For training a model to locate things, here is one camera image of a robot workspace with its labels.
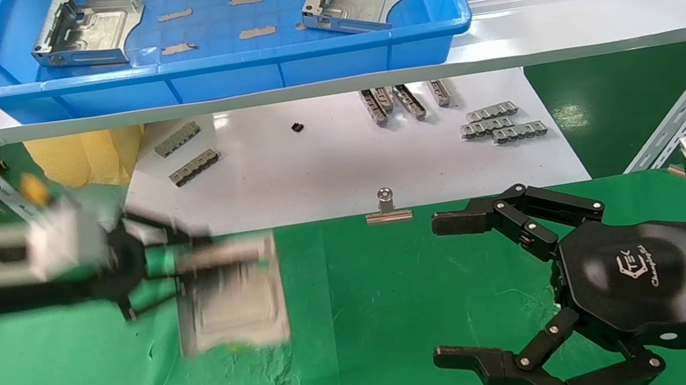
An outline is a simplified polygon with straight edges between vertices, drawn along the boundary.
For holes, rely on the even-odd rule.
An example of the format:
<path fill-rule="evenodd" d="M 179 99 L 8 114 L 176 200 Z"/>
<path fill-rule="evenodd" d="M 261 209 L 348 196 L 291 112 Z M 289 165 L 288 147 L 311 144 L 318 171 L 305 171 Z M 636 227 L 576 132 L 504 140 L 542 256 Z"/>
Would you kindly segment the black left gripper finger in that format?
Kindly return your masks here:
<path fill-rule="evenodd" d="M 125 321 L 136 321 L 160 306 L 185 295 L 182 277 L 168 274 L 145 279 L 119 300 Z"/>
<path fill-rule="evenodd" d="M 144 225 L 163 232 L 166 242 L 170 244 L 208 244 L 213 243 L 213 236 L 209 230 L 190 231 L 186 225 L 180 224 L 168 217 L 154 215 L 142 215 L 137 212 L 122 212 L 121 219 Z"/>

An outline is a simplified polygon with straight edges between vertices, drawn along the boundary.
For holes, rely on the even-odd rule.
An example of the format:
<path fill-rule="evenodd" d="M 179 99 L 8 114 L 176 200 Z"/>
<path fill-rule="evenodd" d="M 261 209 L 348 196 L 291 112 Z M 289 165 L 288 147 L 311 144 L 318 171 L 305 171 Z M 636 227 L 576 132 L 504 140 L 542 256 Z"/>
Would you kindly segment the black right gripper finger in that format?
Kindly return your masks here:
<path fill-rule="evenodd" d="M 605 205 L 533 186 L 516 184 L 500 195 L 472 198 L 462 210 L 435 213 L 432 232 L 437 236 L 469 235 L 496 230 L 543 262 L 558 259 L 559 236 L 539 219 L 568 227 L 602 221 Z"/>
<path fill-rule="evenodd" d="M 442 369 L 470 370 L 483 385 L 649 385 L 666 370 L 661 356 L 634 338 L 617 340 L 615 351 L 624 360 L 569 380 L 549 374 L 547 360 L 579 327 L 581 316 L 573 308 L 562 308 L 522 351 L 478 346 L 437 346 L 433 364 Z"/>

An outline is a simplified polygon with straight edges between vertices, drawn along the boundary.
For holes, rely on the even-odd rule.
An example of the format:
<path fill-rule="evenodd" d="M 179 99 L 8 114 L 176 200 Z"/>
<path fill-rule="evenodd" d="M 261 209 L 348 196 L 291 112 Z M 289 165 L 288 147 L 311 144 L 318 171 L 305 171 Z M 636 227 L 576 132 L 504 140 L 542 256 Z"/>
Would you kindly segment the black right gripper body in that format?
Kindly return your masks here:
<path fill-rule="evenodd" d="M 599 337 L 686 349 L 686 222 L 584 223 L 558 247 L 570 301 Z"/>

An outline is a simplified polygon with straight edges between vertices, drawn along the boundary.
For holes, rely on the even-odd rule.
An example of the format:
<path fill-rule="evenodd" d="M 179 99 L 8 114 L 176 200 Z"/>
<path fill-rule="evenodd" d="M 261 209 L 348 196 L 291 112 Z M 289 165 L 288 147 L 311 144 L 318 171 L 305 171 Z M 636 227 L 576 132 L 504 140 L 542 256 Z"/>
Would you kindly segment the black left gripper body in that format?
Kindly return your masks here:
<path fill-rule="evenodd" d="M 107 236 L 110 260 L 103 271 L 106 296 L 129 296 L 146 276 L 144 244 L 130 235 L 125 225 L 115 226 Z"/>

